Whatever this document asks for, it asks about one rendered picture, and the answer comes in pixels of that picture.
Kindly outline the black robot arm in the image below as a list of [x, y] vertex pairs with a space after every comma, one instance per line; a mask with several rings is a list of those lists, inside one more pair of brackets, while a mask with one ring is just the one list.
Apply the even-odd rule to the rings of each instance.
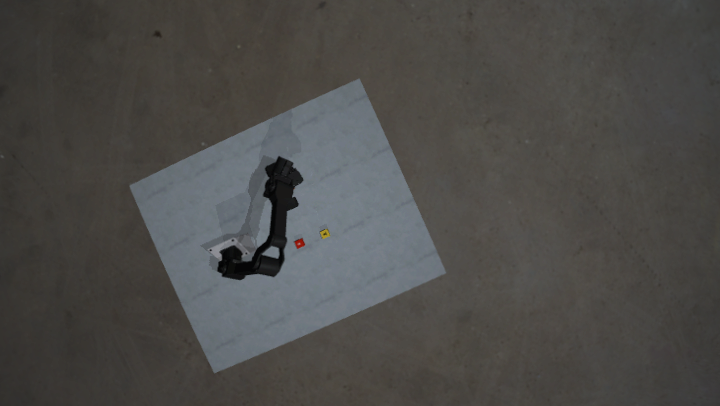
[[[264, 197], [271, 201], [272, 216], [270, 235], [267, 241], [255, 252], [251, 261], [241, 261], [242, 252], [236, 245], [220, 250], [222, 261], [218, 262], [218, 272], [222, 277], [243, 280], [246, 275], [263, 274], [276, 276], [284, 264], [284, 248], [287, 243], [286, 217], [287, 204], [292, 199], [293, 188], [302, 183], [303, 178], [293, 162], [278, 157], [273, 173], [265, 185]], [[279, 248], [279, 259], [263, 256], [271, 246]]]

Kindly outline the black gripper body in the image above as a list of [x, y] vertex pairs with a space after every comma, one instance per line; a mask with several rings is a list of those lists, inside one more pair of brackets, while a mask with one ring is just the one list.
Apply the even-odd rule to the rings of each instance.
[[[266, 170], [266, 172], [267, 172], [267, 174], [268, 174], [268, 177], [270, 177], [270, 176], [272, 175], [272, 173], [273, 173], [272, 171], [273, 171], [273, 168], [274, 168], [275, 164], [276, 164], [276, 162], [273, 163], [273, 164], [270, 164], [270, 165], [266, 166], [265, 170]], [[289, 210], [291, 210], [291, 209], [293, 209], [293, 208], [298, 207], [298, 205], [299, 205], [299, 204], [298, 204], [296, 198], [295, 198], [295, 197], [292, 197], [292, 199], [291, 199], [291, 200], [288, 202], [288, 204], [287, 204], [287, 211], [289, 211]]]

